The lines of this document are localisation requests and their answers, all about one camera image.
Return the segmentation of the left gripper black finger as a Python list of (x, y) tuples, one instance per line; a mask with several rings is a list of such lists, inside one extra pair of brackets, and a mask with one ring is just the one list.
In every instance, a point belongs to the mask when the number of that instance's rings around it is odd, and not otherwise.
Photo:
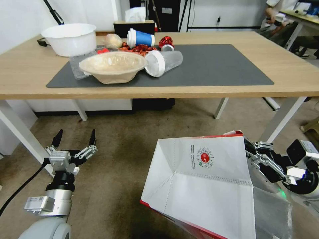
[(53, 138), (51, 145), (45, 148), (46, 152), (51, 155), (53, 152), (57, 151), (63, 136), (63, 129), (61, 129), (58, 134)]
[(88, 159), (90, 159), (97, 151), (96, 146), (96, 133), (95, 129), (92, 130), (88, 146), (86, 146), (82, 150), (76, 150), (76, 153), (74, 155), (74, 164), (76, 165), (82, 165), (84, 164)]

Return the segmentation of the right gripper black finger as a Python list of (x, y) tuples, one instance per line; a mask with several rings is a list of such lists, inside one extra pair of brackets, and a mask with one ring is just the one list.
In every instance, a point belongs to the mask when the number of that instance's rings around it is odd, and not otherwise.
[(265, 181), (276, 183), (279, 181), (286, 181), (286, 174), (282, 167), (275, 163), (269, 156), (266, 154), (252, 154), (246, 152), (246, 158), (252, 167), (263, 176)]
[(244, 145), (245, 151), (250, 154), (256, 155), (257, 152), (260, 153), (265, 150), (271, 151), (273, 150), (273, 143), (263, 142), (263, 141), (250, 141), (248, 138), (244, 136)]

